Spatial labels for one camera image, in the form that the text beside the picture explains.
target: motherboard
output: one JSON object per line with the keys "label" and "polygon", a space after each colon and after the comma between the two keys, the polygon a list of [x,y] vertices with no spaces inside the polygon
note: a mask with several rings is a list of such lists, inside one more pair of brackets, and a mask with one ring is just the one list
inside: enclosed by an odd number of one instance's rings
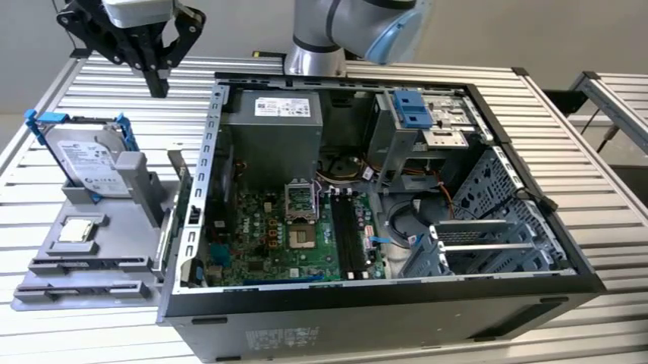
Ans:
{"label": "motherboard", "polygon": [[236,228],[209,244],[209,286],[384,278],[366,194],[315,193],[312,185],[236,195]]}

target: metal workbench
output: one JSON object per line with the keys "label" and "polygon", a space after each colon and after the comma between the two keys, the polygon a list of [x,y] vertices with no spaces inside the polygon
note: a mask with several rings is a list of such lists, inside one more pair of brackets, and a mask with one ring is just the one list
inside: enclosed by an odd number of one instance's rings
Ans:
{"label": "metal workbench", "polygon": [[[534,82],[506,68],[348,63],[348,76],[474,83],[609,294],[511,342],[351,353],[290,362],[640,363],[648,360],[648,211],[559,115]],[[132,120],[148,167],[173,178],[164,149],[183,143],[195,162],[213,71],[279,74],[276,58],[187,58],[167,99],[151,99],[127,66],[98,56],[70,60],[37,109]],[[64,196],[64,176],[25,128],[0,156],[0,362],[197,363],[155,308],[12,312],[14,285],[36,254]]]}
{"label": "metal workbench", "polygon": [[582,72],[570,89],[582,91],[602,111],[592,121],[612,121],[648,154],[648,75]]}

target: white wall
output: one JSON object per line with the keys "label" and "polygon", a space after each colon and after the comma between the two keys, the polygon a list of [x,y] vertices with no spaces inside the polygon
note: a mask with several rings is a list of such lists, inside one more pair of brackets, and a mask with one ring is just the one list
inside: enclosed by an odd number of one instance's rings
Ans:
{"label": "white wall", "polygon": [[[191,54],[287,50],[292,0],[183,1],[207,13]],[[648,73],[646,18],[644,0],[437,0],[416,61],[526,67],[551,87],[567,85],[583,69]],[[70,50],[49,1],[2,1],[0,49],[0,113],[21,113]]]}
{"label": "white wall", "polygon": [[438,0],[416,61],[525,67],[543,87],[579,71],[648,74],[645,0]]}

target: blue drive bay latch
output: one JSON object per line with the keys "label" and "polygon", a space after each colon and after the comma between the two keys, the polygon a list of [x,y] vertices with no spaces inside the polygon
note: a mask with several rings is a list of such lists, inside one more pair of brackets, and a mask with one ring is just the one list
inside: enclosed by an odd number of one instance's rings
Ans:
{"label": "blue drive bay latch", "polygon": [[427,113],[423,96],[416,91],[394,91],[394,107],[406,128],[429,129],[433,117]]}

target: hard drive label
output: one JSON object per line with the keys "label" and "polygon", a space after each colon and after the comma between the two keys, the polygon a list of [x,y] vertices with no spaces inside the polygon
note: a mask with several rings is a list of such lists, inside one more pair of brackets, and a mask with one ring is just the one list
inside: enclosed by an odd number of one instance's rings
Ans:
{"label": "hard drive label", "polygon": [[61,140],[57,143],[82,186],[100,195],[128,195],[128,188],[115,170],[111,151],[92,142]]}

